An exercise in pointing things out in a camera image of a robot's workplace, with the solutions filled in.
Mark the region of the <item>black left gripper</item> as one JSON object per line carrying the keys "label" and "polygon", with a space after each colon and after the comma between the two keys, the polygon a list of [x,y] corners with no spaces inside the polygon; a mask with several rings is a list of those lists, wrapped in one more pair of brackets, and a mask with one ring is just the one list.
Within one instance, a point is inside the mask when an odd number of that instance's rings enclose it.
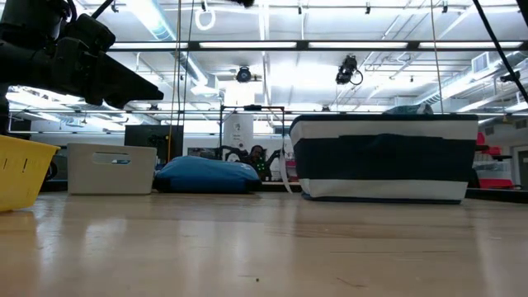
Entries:
{"label": "black left gripper", "polygon": [[155,84],[106,54],[115,41],[110,29],[88,14],[68,23],[52,59],[55,87],[88,104],[117,109],[129,101],[162,100],[164,94]]}

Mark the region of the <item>yellow plastic basket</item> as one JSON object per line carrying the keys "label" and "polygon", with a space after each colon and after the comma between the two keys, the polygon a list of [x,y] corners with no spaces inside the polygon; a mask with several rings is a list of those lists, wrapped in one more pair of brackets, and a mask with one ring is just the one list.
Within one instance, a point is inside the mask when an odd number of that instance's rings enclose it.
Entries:
{"label": "yellow plastic basket", "polygon": [[0,212],[33,206],[59,147],[0,135]]}

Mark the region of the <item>translucent white plastic bin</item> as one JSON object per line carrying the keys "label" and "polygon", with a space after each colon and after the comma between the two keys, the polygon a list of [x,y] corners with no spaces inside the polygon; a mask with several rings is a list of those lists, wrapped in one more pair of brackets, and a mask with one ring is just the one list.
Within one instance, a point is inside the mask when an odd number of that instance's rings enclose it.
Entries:
{"label": "translucent white plastic bin", "polygon": [[157,149],[69,143],[70,195],[148,195],[152,191]]}

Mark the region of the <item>navy white striped fabric bin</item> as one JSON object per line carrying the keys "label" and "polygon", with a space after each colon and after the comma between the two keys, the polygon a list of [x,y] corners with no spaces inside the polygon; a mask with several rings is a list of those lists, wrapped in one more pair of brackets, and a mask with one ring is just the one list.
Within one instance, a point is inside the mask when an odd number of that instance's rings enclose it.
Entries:
{"label": "navy white striped fabric bin", "polygon": [[290,140],[308,200],[458,205],[478,127],[476,115],[300,115]]}

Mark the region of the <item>black monitor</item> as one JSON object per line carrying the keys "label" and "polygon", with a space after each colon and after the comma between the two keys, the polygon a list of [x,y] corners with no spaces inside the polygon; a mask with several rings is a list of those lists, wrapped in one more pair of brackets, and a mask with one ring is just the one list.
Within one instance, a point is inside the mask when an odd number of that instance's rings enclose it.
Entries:
{"label": "black monitor", "polygon": [[182,125],[127,125],[125,146],[157,149],[161,163],[183,155],[184,132]]}

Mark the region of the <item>blue zip pouch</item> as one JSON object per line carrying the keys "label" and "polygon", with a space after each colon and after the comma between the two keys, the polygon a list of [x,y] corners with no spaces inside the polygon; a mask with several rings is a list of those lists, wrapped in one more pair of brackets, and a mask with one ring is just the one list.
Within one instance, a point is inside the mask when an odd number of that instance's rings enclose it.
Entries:
{"label": "blue zip pouch", "polygon": [[262,184],[253,167],[196,156],[176,157],[158,171],[153,188],[165,193],[246,194]]}

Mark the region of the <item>person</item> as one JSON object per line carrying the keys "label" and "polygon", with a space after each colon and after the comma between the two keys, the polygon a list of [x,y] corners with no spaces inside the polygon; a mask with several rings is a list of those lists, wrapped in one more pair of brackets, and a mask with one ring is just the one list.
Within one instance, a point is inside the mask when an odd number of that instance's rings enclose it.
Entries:
{"label": "person", "polygon": [[254,145],[248,157],[248,163],[255,169],[262,181],[266,180],[266,154],[261,145]]}

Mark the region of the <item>black overhead crossbar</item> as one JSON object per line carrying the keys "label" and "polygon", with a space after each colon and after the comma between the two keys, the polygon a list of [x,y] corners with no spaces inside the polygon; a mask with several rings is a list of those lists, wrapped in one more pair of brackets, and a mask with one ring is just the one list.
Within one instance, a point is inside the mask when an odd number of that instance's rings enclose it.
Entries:
{"label": "black overhead crossbar", "polygon": [[171,52],[182,51],[346,51],[346,52],[474,52],[494,51],[492,41],[321,41],[321,40],[261,40],[261,41],[145,41],[117,42],[111,52]]}

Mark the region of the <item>red storage cart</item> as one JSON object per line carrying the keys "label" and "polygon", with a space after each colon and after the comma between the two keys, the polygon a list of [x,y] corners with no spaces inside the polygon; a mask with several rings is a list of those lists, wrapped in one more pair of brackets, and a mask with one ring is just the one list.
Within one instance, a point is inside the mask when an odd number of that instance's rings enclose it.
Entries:
{"label": "red storage cart", "polygon": [[512,156],[504,154],[499,146],[490,146],[485,136],[478,132],[473,169],[481,189],[514,190]]}

